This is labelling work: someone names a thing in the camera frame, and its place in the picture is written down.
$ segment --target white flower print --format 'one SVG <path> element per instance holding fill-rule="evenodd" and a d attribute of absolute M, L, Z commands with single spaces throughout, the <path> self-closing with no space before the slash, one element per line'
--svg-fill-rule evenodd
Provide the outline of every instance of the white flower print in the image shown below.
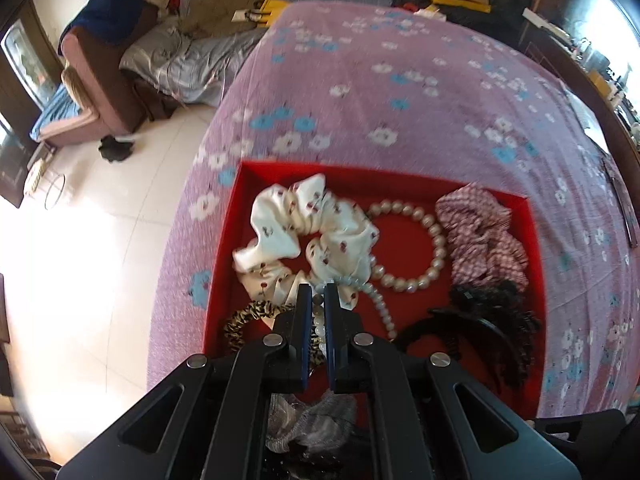
<path fill-rule="evenodd" d="M 604 231 L 598 227 L 593 238 L 594 240 L 596 240 L 596 243 L 598 245 L 602 245 L 604 243 Z"/>
<path fill-rule="evenodd" d="M 209 157 L 209 167 L 212 170 L 221 170 L 225 167 L 227 161 L 228 156 L 226 156 L 226 153 L 213 153 Z"/>
<path fill-rule="evenodd" d="M 298 150 L 302 144 L 302 136 L 299 132 L 287 132 L 286 134 L 279 136 L 273 144 L 272 152 L 275 153 L 293 153 Z"/>
<path fill-rule="evenodd" d="M 231 115 L 231 120 L 235 123 L 245 123 L 249 119 L 251 119 L 251 116 L 253 114 L 254 111 L 250 108 L 238 108 L 238 110 L 236 110 L 233 115 Z"/>
<path fill-rule="evenodd" d="M 404 73 L 404 77 L 407 78 L 409 81 L 415 81 L 417 83 L 424 81 L 424 76 L 417 70 L 407 70 Z"/>
<path fill-rule="evenodd" d="M 254 149 L 254 141 L 252 139 L 242 139 L 238 142 L 234 142 L 229 147 L 229 153 L 233 156 L 239 156 L 241 158 L 249 155 Z"/>
<path fill-rule="evenodd" d="M 328 135 L 316 135 L 309 141 L 309 148 L 316 152 L 326 150 L 331 145 L 331 136 Z"/>
<path fill-rule="evenodd" d="M 556 200 L 560 205 L 566 204 L 566 195 L 562 189 L 556 189 Z"/>
<path fill-rule="evenodd" d="M 216 209 L 220 199 L 213 193 L 200 195 L 196 201 L 189 206 L 189 215 L 192 220 L 203 221 Z"/>
<path fill-rule="evenodd" d="M 562 349 L 568 350 L 574 344 L 574 331 L 567 328 L 562 334 Z"/>
<path fill-rule="evenodd" d="M 204 146 L 200 146 L 198 148 L 198 153 L 196 153 L 196 157 L 193 159 L 193 163 L 202 164 L 206 156 L 207 156 L 207 150 L 205 149 Z"/>
<path fill-rule="evenodd" d="M 569 191 L 569 188 L 566 185 L 566 182 L 564 180 L 564 178 L 562 178 L 561 176 L 559 176 L 558 178 L 556 178 L 556 184 L 558 184 L 558 187 L 564 191 L 567 192 Z"/>
<path fill-rule="evenodd" d="M 390 128 L 376 128 L 372 132 L 369 132 L 367 137 L 369 137 L 371 142 L 375 142 L 376 144 L 380 144 L 387 148 L 392 144 L 395 144 L 396 140 L 398 140 L 398 134 Z"/>
<path fill-rule="evenodd" d="M 378 64 L 372 66 L 371 69 L 376 74 L 388 74 L 394 68 L 391 65 L 387 64 L 387 63 L 378 63 Z"/>
<path fill-rule="evenodd" d="M 513 124 L 511 124 L 504 117 L 498 117 L 495 120 L 495 125 L 498 127 L 500 131 L 503 131 L 506 134 L 508 134 L 511 130 L 513 130 Z"/>
<path fill-rule="evenodd" d="M 564 354 L 562 356 L 562 361 L 560 361 L 560 365 L 562 366 L 562 370 L 566 370 L 571 364 L 571 354 Z"/>
<path fill-rule="evenodd" d="M 329 89 L 331 97 L 343 97 L 349 93 L 351 88 L 348 85 L 335 85 Z"/>
<path fill-rule="evenodd" d="M 525 173 L 529 173 L 530 167 L 529 163 L 526 160 L 519 159 L 516 161 L 516 167 L 520 171 L 524 171 Z"/>
<path fill-rule="evenodd" d="M 609 334 L 607 334 L 607 341 L 617 341 L 620 337 L 620 326 L 614 325 L 609 329 Z"/>
<path fill-rule="evenodd" d="M 480 130 L 478 130 L 475 126 L 473 126 L 472 124 L 467 124 L 465 126 L 465 131 L 472 137 L 475 137 L 476 139 L 480 138 Z"/>
<path fill-rule="evenodd" d="M 582 339 L 578 339 L 574 344 L 574 357 L 579 359 L 582 355 L 582 350 L 584 349 L 584 341 Z"/>
<path fill-rule="evenodd" d="M 493 128 L 487 128 L 484 131 L 484 134 L 486 138 L 489 139 L 491 142 L 495 142 L 496 144 L 502 143 L 502 134 L 500 134 L 498 130 L 494 130 Z"/>

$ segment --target silver bolt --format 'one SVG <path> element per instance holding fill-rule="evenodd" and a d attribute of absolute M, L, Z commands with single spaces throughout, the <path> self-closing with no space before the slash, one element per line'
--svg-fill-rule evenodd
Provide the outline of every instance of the silver bolt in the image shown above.
<path fill-rule="evenodd" d="M 189 368 L 202 368 L 205 364 L 207 364 L 207 356 L 204 354 L 194 354 L 187 359 Z"/>
<path fill-rule="evenodd" d="M 353 336 L 353 342 L 358 346 L 373 345 L 373 336 L 367 332 L 360 332 Z"/>
<path fill-rule="evenodd" d="M 265 346 L 280 346 L 282 341 L 282 336 L 273 332 L 262 338 L 262 342 Z"/>
<path fill-rule="evenodd" d="M 451 357 L 449 357 L 444 352 L 436 352 L 435 354 L 431 354 L 429 358 L 431 364 L 433 366 L 437 366 L 438 368 L 444 368 L 451 364 Z"/>

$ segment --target bead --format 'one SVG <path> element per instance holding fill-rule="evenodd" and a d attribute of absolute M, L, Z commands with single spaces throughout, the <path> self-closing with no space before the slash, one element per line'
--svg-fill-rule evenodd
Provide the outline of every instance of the bead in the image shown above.
<path fill-rule="evenodd" d="M 428 229 L 433 225 L 435 221 L 436 219 L 433 217 L 433 215 L 425 215 L 424 218 L 420 220 L 420 224 L 422 224 L 422 227 L 424 227 L 425 229 Z"/>
<path fill-rule="evenodd" d="M 394 286 L 395 282 L 396 282 L 396 278 L 392 274 L 385 274 L 384 276 L 382 276 L 382 279 L 380 280 L 380 283 L 382 284 L 382 286 L 386 286 L 386 287 Z"/>
<path fill-rule="evenodd" d="M 394 291 L 404 292 L 405 288 L 406 280 L 404 278 L 396 278 L 396 282 L 394 283 Z"/>
<path fill-rule="evenodd" d="M 416 222 L 419 222 L 424 218 L 424 209 L 421 207 L 417 207 L 414 209 L 414 212 L 411 214 L 411 218 L 413 218 Z"/>
<path fill-rule="evenodd" d="M 375 267 L 373 267 L 373 269 L 371 269 L 371 277 L 374 280 L 379 280 L 380 278 L 382 278 L 382 276 L 385 275 L 385 267 L 382 265 L 376 265 Z"/>
<path fill-rule="evenodd" d="M 418 290 L 418 280 L 406 280 L 406 291 L 413 293 Z"/>
<path fill-rule="evenodd" d="M 429 286 L 430 283 L 431 283 L 431 280 L 429 279 L 428 276 L 423 274 L 422 276 L 418 277 L 418 288 L 421 288 L 422 290 L 424 290 Z"/>
<path fill-rule="evenodd" d="M 437 236 L 442 232 L 442 227 L 440 227 L 440 224 L 434 224 L 431 227 L 429 227 L 429 234 L 431 236 Z"/>
<path fill-rule="evenodd" d="M 371 204 L 371 206 L 369 206 L 369 215 L 380 216 L 380 213 L 382 213 L 382 208 L 380 207 L 380 204 Z"/>
<path fill-rule="evenodd" d="M 433 267 L 429 267 L 429 269 L 427 270 L 427 277 L 432 282 L 437 280 L 439 275 L 440 275 L 440 271 L 438 269 L 434 269 Z"/>

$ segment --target tile floor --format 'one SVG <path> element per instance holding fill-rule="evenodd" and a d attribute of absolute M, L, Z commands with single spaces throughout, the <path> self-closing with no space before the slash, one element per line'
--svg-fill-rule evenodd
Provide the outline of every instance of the tile floor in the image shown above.
<path fill-rule="evenodd" d="M 52 211 L 0 199 L 0 272 L 18 394 L 53 460 L 67 462 L 144 393 L 162 254 L 208 107 L 145 124 L 109 164 L 97 142 L 63 148 Z"/>

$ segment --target red box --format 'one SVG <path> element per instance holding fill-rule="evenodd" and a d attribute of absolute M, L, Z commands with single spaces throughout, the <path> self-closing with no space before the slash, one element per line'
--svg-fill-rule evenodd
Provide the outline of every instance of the red box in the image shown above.
<path fill-rule="evenodd" d="M 226 340 L 222 329 L 230 314 L 247 306 L 249 297 L 238 281 L 233 270 L 232 251 L 245 247 L 255 237 L 250 224 L 250 214 L 255 197 L 263 189 L 273 184 L 291 186 L 316 173 L 326 176 L 326 188 L 336 196 L 356 201 L 364 210 L 373 202 L 403 200 L 415 206 L 421 206 L 426 212 L 434 212 L 437 199 L 450 193 L 465 183 L 441 180 L 428 176 L 391 173 L 388 171 L 367 170 L 364 168 L 346 168 L 340 166 L 324 166 L 322 164 L 299 164 L 287 162 L 244 161 L 241 163 L 236 182 L 231 193 L 225 223 L 218 252 L 215 258 L 209 304 L 207 306 L 206 326 L 204 331 L 204 353 L 211 357 L 221 356 L 226 351 Z M 526 290 L 526 307 L 531 309 L 545 324 L 545 287 L 543 283 L 540 250 L 533 216 L 529 202 L 525 197 L 489 190 L 504 206 L 512 211 L 511 234 L 519 240 L 527 251 L 529 266 L 527 277 L 529 287 Z M 386 215 L 375 220 L 380 229 L 380 240 L 373 248 L 379 263 L 384 265 L 395 276 L 414 278 L 429 267 L 433 248 L 431 238 L 425 234 L 418 222 L 395 215 Z M 284 260 L 294 272 L 309 271 L 304 257 L 304 248 L 312 237 L 301 237 L 301 256 L 295 260 Z M 381 289 L 385 302 L 398 330 L 426 316 L 427 309 L 446 306 L 451 285 L 450 261 L 440 274 L 439 279 L 426 290 L 415 294 L 396 293 L 389 289 Z M 370 299 L 361 294 L 355 311 L 362 317 L 364 328 L 373 334 L 386 337 L 382 321 L 374 309 Z M 261 336 L 268 332 L 264 323 L 256 321 L 249 324 L 244 332 L 245 339 Z M 411 347 L 417 355 L 428 355 L 433 351 L 444 349 L 436 338 L 426 338 Z M 463 341 L 462 364 L 478 380 L 490 388 L 492 381 L 479 359 Z M 500 398 L 523 418 L 536 415 L 542 375 L 545 363 L 545 330 L 536 336 L 534 366 L 527 383 L 520 390 L 502 387 Z"/>

